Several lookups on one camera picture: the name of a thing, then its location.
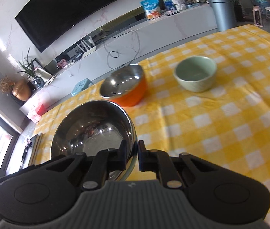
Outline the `light blue plastic stool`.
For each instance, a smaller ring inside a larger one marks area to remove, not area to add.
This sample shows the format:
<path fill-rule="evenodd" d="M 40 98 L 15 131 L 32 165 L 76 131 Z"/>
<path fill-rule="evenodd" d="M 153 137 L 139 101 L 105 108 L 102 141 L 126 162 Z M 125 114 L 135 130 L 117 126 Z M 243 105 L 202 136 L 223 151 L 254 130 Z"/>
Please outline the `light blue plastic stool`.
<path fill-rule="evenodd" d="M 90 79 L 83 79 L 74 86 L 71 95 L 74 97 L 80 92 L 89 88 L 90 86 L 93 86 L 93 82 Z"/>

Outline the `white marble tv console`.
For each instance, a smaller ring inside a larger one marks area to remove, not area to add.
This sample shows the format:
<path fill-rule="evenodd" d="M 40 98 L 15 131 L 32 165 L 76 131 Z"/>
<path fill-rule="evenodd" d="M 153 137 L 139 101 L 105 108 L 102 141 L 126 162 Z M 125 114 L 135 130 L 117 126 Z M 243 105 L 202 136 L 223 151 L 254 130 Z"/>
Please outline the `white marble tv console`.
<path fill-rule="evenodd" d="M 146 20 L 105 40 L 93 53 L 59 71 L 50 84 L 38 89 L 20 107 L 20 111 L 27 115 L 39 103 L 52 106 L 69 95 L 83 79 L 94 81 L 123 64 L 137 63 L 157 50 L 163 51 L 178 41 L 191 40 L 215 29 L 215 15 L 208 4 Z"/>

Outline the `white wifi router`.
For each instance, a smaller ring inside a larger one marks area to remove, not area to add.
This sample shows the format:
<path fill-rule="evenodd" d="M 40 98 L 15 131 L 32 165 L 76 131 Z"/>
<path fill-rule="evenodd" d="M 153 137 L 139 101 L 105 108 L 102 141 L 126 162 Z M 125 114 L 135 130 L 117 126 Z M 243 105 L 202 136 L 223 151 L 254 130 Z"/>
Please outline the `white wifi router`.
<path fill-rule="evenodd" d="M 91 36 L 87 39 L 81 40 L 76 46 L 82 51 L 81 58 L 84 58 L 96 50 L 96 45 Z"/>

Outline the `black wall television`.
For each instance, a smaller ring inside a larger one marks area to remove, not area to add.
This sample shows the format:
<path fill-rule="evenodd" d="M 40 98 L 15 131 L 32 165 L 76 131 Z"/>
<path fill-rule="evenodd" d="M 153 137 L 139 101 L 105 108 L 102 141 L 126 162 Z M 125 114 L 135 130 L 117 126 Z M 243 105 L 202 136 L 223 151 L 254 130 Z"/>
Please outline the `black wall television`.
<path fill-rule="evenodd" d="M 39 52 L 94 12 L 117 0 L 29 0 L 15 20 Z"/>

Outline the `golden acorn vase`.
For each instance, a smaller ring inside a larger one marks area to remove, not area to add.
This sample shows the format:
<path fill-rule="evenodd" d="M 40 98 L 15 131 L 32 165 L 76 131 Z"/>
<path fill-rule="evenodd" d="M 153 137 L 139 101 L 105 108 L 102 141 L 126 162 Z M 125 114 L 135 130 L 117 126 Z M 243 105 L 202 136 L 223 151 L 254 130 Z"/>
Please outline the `golden acorn vase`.
<path fill-rule="evenodd" d="M 12 94 L 21 101 L 27 101 L 31 97 L 31 89 L 25 80 L 20 80 L 13 86 Z"/>

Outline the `grey metal trash bin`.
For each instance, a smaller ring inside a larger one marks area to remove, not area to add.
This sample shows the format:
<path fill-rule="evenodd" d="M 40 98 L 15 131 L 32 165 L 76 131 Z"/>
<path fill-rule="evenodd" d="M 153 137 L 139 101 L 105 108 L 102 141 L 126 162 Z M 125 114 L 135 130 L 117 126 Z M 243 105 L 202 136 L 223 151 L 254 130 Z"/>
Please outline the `grey metal trash bin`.
<path fill-rule="evenodd" d="M 226 31 L 237 27 L 233 0 L 209 0 L 217 23 L 218 31 Z"/>

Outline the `green plant in blue vase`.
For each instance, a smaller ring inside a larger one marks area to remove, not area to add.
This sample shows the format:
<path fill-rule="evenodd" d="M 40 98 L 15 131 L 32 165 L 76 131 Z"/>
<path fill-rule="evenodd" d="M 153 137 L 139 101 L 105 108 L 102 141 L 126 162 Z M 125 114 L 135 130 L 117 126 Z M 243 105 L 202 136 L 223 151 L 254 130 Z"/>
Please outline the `green plant in blue vase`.
<path fill-rule="evenodd" d="M 18 71 L 17 73 L 25 73 L 25 74 L 27 74 L 28 76 L 30 76 L 33 79 L 33 81 L 36 84 L 37 88 L 43 88 L 45 82 L 41 77 L 39 77 L 35 73 L 33 59 L 31 59 L 31 60 L 29 59 L 29 52 L 30 52 L 30 48 L 28 49 L 26 57 L 23 57 L 23 61 L 19 61 L 19 64 L 20 64 L 22 70 Z"/>

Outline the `yellow checkered tablecloth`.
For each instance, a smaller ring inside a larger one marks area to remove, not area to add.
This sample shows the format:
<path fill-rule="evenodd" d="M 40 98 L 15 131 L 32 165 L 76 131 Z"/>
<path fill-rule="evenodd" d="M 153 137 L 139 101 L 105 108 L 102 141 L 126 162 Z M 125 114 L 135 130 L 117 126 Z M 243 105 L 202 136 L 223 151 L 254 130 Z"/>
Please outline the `yellow checkered tablecloth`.
<path fill-rule="evenodd" d="M 176 65 L 192 56 L 217 64 L 206 92 L 189 92 L 174 78 Z M 141 66 L 147 92 L 126 112 L 148 149 L 188 152 L 270 191 L 270 33 L 240 26 L 161 52 Z M 265 220 L 270 225 L 270 210 Z"/>

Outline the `blue snack bag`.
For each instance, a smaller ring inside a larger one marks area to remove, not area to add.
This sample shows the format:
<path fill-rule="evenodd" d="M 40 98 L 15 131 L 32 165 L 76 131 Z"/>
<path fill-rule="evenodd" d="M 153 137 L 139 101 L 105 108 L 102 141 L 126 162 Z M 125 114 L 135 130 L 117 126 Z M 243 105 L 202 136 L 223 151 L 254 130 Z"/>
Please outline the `blue snack bag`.
<path fill-rule="evenodd" d="M 145 11 L 148 20 L 161 17 L 159 0 L 144 0 L 141 1 L 141 5 Z"/>

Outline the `blue steel bowl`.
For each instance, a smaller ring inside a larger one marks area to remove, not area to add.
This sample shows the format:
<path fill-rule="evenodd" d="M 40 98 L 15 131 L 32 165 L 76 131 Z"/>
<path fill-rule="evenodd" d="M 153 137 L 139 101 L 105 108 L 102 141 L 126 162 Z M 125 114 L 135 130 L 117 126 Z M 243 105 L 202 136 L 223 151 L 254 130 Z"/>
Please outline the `blue steel bowl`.
<path fill-rule="evenodd" d="M 134 169 L 138 137 L 127 112 L 107 100 L 94 100 L 73 109 L 60 123 L 51 144 L 51 158 L 84 152 L 95 156 L 105 149 L 117 149 L 127 142 L 127 167 L 113 171 L 110 180 L 126 180 Z"/>

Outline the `orange steel bowl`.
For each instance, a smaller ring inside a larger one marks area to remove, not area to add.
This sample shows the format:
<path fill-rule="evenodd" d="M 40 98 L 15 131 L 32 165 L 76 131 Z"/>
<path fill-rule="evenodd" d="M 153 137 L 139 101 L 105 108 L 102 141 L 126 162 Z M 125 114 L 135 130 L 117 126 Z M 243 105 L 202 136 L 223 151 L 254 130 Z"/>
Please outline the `orange steel bowl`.
<path fill-rule="evenodd" d="M 131 64 L 114 71 L 100 86 L 100 96 L 122 107 L 137 105 L 147 90 L 144 69 Z"/>

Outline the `pink storage box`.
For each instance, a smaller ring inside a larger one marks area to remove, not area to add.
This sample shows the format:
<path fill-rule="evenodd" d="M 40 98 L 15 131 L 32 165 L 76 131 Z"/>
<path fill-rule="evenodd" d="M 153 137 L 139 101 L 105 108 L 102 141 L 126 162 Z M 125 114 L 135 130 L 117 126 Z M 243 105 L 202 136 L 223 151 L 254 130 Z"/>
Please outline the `pink storage box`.
<path fill-rule="evenodd" d="M 38 123 L 41 117 L 47 112 L 48 110 L 45 108 L 44 104 L 40 103 L 28 113 L 27 117 L 34 123 Z"/>

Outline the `green ceramic bowl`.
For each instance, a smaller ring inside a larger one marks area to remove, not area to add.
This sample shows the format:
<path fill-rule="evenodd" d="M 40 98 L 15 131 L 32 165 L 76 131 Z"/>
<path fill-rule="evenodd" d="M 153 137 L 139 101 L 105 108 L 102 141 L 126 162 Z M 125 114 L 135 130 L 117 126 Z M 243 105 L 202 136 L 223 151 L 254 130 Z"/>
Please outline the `green ceramic bowl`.
<path fill-rule="evenodd" d="M 185 90 L 200 93 L 212 88 L 217 73 L 216 62 L 205 56 L 192 56 L 177 64 L 173 75 Z"/>

